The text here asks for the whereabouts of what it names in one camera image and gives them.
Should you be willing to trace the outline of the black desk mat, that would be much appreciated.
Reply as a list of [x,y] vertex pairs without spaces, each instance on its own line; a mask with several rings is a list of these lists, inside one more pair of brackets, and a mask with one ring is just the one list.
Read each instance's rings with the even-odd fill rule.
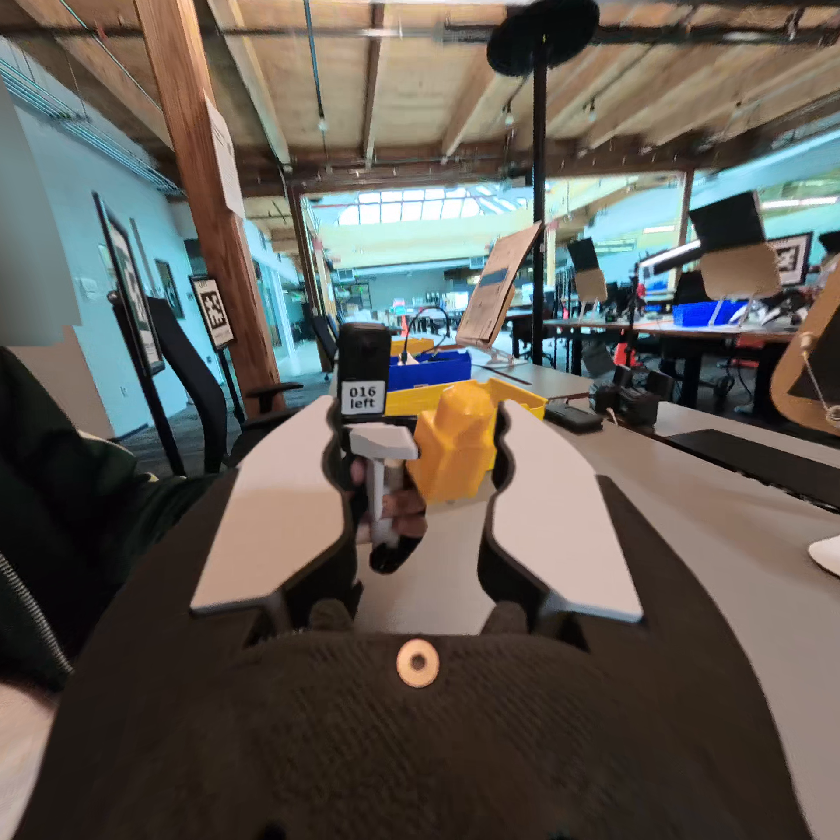
[[715,429],[660,436],[658,440],[816,507],[839,512],[837,467]]

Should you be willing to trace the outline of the large black framed poster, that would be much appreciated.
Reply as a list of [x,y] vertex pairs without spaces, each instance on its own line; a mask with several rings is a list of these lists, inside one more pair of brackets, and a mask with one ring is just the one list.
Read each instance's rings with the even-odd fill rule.
[[117,278],[118,300],[127,319],[129,334],[143,376],[154,377],[163,371],[165,361],[155,331],[149,298],[133,254],[129,232],[98,192],[92,193],[92,200]]

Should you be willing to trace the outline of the yellow plastic block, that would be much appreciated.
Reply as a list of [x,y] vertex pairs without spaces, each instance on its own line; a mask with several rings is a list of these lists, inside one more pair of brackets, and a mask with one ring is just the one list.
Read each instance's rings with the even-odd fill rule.
[[457,382],[434,409],[420,412],[414,440],[418,458],[407,471],[428,505],[473,498],[496,456],[497,405],[482,384]]

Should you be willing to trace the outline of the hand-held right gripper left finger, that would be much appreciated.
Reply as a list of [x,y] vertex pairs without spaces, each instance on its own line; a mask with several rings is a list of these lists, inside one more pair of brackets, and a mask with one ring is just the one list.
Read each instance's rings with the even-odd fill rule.
[[192,601],[195,616],[256,609],[281,631],[320,600],[351,598],[355,526],[334,471],[340,410],[321,396],[239,463]]

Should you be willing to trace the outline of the person's left forearm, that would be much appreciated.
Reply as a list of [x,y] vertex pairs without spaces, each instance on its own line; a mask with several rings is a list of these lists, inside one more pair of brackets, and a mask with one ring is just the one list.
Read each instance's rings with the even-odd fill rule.
[[132,469],[98,487],[100,572],[111,587],[130,578],[142,557],[231,470],[221,474],[159,478]]

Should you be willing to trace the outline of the black high-back chair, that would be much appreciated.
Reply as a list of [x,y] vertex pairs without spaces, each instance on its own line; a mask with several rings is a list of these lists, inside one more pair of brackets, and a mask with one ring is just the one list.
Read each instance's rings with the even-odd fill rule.
[[147,303],[164,360],[191,398],[201,422],[204,471],[217,474],[225,467],[228,456],[228,410],[223,389],[184,333],[169,303],[156,297],[148,297]]

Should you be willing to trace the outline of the white paper notice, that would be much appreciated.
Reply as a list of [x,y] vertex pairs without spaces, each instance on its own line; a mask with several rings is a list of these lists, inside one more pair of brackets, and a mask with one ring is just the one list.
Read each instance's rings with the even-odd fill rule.
[[224,117],[208,96],[205,96],[205,108],[226,207],[239,219],[244,220],[245,202],[238,177],[232,136]]

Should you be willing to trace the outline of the wooden book stand white base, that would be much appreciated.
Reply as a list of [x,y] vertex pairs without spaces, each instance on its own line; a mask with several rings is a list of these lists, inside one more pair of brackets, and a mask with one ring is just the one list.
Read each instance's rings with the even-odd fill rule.
[[835,264],[826,276],[826,283],[807,312],[800,328],[783,352],[772,375],[770,394],[776,409],[794,424],[816,432],[839,435],[839,406],[827,408],[817,402],[788,393],[802,363],[800,354],[814,344],[830,341],[838,345],[839,354],[839,268]]

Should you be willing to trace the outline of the cardboard sheet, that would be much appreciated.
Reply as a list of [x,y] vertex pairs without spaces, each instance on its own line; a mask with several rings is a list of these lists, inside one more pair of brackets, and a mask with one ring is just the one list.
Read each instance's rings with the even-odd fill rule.
[[493,245],[458,326],[459,347],[488,349],[494,344],[515,295],[517,274],[542,231],[543,222],[537,222]]

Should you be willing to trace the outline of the wooden post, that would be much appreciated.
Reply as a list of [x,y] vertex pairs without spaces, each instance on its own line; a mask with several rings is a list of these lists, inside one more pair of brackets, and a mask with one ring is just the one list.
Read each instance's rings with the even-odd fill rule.
[[246,399],[246,393],[280,383],[280,377],[244,220],[224,201],[205,96],[216,102],[196,10],[193,2],[182,1],[134,5],[206,272],[217,281],[233,326],[230,357],[251,418],[257,400]]

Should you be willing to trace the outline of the blue plastic bin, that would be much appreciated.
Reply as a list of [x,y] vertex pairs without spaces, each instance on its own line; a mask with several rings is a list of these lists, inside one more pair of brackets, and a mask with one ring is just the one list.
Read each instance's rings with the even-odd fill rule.
[[387,391],[410,391],[417,387],[450,385],[470,379],[473,361],[465,350],[428,351],[418,355],[400,353],[391,357]]
[[705,328],[726,326],[740,320],[748,302],[746,300],[720,300],[675,304],[672,310],[676,326]]

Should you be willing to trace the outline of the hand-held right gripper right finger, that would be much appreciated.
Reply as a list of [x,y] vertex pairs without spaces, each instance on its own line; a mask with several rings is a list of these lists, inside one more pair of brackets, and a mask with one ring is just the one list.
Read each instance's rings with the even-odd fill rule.
[[533,626],[559,614],[635,625],[644,609],[600,476],[572,442],[514,401],[500,402],[478,581]]

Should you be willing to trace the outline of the black flat box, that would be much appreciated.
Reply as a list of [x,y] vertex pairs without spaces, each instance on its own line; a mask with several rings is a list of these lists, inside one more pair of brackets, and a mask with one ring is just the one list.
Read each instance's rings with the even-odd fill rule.
[[593,434],[603,429],[601,416],[567,402],[548,402],[544,407],[543,419],[576,435]]

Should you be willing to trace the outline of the black bar lamp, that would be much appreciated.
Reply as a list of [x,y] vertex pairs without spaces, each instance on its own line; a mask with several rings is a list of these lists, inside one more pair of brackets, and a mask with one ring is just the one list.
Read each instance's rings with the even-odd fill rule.
[[627,368],[634,367],[634,342],[635,342],[635,321],[638,300],[639,275],[647,278],[659,273],[677,269],[690,262],[697,261],[704,253],[704,246],[700,240],[695,239],[687,244],[679,245],[676,248],[666,250],[660,254],[647,257],[635,264],[631,275],[632,295],[628,309],[627,327],[625,328],[625,358],[624,364]]

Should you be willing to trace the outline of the black battery charger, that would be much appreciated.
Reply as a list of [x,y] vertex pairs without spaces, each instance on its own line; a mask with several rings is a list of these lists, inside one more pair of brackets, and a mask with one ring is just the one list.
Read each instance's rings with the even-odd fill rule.
[[595,414],[617,414],[620,410],[623,389],[633,385],[634,371],[623,364],[613,370],[610,381],[596,381],[589,391],[589,406]]
[[616,417],[627,427],[651,430],[656,426],[661,403],[669,403],[675,379],[662,371],[650,371],[642,385],[628,382],[618,388]]

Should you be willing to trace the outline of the black office chair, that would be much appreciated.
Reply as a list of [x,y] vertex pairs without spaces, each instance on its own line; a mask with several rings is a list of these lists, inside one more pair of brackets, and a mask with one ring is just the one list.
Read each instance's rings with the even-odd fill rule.
[[301,410],[299,406],[289,407],[284,404],[283,407],[277,408],[275,401],[279,396],[302,389],[303,384],[290,381],[262,386],[247,392],[246,399],[257,400],[258,411],[255,416],[240,424],[241,434],[225,457],[224,465],[228,468],[237,466],[260,440],[297,415]]
[[335,369],[335,363],[338,357],[338,344],[336,337],[330,326],[329,320],[320,314],[311,316],[312,329],[316,335],[316,339],[320,350],[322,351],[324,360],[327,364],[325,378],[328,380]]

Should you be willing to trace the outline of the wooden framed black board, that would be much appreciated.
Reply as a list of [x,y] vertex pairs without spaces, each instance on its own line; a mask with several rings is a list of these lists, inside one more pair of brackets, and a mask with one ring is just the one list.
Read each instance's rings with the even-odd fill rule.
[[838,345],[822,340],[800,353],[800,373],[789,388],[791,396],[819,403],[827,408],[839,406]]

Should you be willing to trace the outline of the person's white clothing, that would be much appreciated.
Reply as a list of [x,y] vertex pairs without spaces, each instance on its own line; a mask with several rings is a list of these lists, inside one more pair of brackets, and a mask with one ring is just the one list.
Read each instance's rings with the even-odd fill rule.
[[25,683],[1,684],[1,838],[14,836],[35,787],[58,698]]

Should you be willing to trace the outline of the person's green jacket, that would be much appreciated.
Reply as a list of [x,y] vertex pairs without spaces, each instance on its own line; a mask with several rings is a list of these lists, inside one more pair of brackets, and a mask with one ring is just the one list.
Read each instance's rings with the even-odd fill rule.
[[131,503],[151,487],[136,460],[79,432],[2,348],[2,671],[62,688],[72,661],[128,579]]

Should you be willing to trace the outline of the black pole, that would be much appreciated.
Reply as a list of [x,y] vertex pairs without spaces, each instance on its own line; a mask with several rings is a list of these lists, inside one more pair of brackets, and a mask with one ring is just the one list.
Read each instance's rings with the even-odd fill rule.
[[531,363],[543,365],[545,281],[545,179],[548,73],[577,57],[600,24],[593,1],[540,1],[507,17],[487,41],[489,68],[502,77],[532,78],[532,217],[538,235],[532,245]]

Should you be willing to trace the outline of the black framed marker sign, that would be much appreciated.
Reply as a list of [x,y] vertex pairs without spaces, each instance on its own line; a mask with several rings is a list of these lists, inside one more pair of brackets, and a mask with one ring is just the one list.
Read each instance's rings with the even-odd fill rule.
[[223,351],[235,341],[235,333],[224,304],[222,291],[217,281],[210,276],[194,275],[190,276],[189,280],[213,349],[216,352]]
[[809,270],[812,241],[812,232],[768,239],[768,245],[775,254],[782,288],[797,287],[804,283]]

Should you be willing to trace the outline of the person's left hand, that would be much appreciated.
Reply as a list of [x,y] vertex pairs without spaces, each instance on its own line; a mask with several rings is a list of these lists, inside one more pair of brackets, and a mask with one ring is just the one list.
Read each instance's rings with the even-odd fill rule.
[[[371,542],[370,514],[366,492],[368,462],[353,456],[349,462],[350,507],[355,525],[356,544]],[[398,537],[421,539],[426,530],[426,505],[405,467],[402,467],[402,487],[382,497],[382,516],[392,521]]]

